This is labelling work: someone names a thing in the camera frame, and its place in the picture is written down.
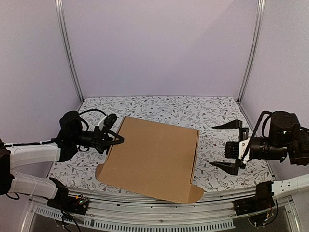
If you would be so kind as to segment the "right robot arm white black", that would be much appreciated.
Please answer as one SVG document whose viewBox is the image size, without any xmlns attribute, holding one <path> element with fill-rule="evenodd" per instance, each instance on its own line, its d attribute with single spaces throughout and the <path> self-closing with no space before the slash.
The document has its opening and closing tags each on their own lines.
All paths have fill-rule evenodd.
<svg viewBox="0 0 309 232">
<path fill-rule="evenodd" d="M 251 134 L 242 121 L 233 120 L 216 126 L 217 130 L 237 129 L 238 141 L 226 142 L 224 156 L 233 163 L 211 162 L 226 173 L 236 176 L 252 160 L 289 159 L 291 165 L 307 166 L 309 163 L 309 130 L 300 125 L 294 113 L 263 111 Z"/>
</svg>

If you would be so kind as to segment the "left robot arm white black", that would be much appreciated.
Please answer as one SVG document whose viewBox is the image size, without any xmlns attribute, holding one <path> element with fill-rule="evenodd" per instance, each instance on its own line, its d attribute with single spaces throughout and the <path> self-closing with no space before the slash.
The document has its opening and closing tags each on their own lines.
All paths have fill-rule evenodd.
<svg viewBox="0 0 309 232">
<path fill-rule="evenodd" d="M 32 143 L 0 143 L 0 193 L 17 193 L 53 199 L 62 210 L 72 205 L 68 189 L 56 179 L 42 179 L 16 171 L 18 167 L 43 162 L 66 162 L 81 148 L 93 148 L 103 154 L 124 138 L 111 130 L 116 114 L 104 114 L 93 131 L 77 111 L 66 112 L 60 119 L 60 131 L 49 141 Z"/>
</svg>

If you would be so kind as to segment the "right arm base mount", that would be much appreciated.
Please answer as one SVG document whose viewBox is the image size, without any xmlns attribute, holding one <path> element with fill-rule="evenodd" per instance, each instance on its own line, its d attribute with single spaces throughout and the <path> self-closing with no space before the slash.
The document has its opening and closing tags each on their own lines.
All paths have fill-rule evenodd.
<svg viewBox="0 0 309 232">
<path fill-rule="evenodd" d="M 278 201 L 273 199 L 273 184 L 273 181 L 259 183 L 256 185 L 254 196 L 234 200 L 236 215 L 247 215 L 249 223 L 255 228 L 272 224 L 279 212 Z"/>
</svg>

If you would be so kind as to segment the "brown cardboard box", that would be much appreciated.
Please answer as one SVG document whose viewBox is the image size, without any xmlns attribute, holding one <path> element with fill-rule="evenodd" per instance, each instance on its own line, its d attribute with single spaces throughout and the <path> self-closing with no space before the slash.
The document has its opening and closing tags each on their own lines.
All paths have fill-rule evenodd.
<svg viewBox="0 0 309 232">
<path fill-rule="evenodd" d="M 111 146 L 96 180 L 175 203 L 201 199 L 203 188 L 192 183 L 199 130 L 126 116 L 118 134 L 124 142 Z"/>
</svg>

